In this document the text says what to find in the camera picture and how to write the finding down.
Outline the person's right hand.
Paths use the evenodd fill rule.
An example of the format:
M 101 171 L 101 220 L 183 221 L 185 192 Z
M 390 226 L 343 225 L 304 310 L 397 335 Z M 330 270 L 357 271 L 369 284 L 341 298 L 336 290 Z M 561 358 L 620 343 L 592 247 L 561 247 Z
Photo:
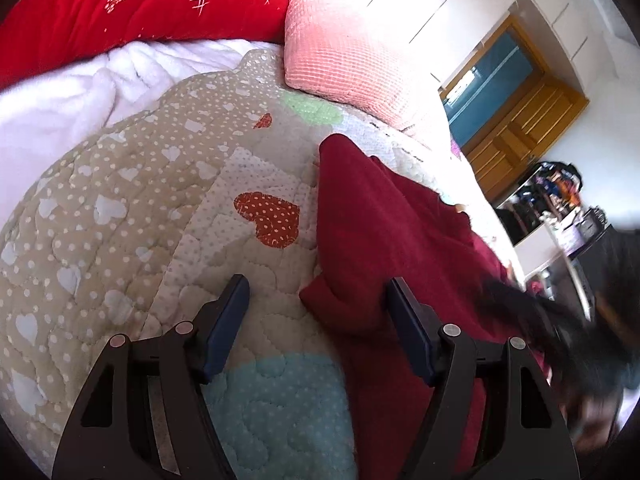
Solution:
M 596 293 L 590 324 L 570 344 L 568 364 L 552 386 L 574 449 L 604 448 L 617 427 L 624 391 L 639 387 L 639 291 Z

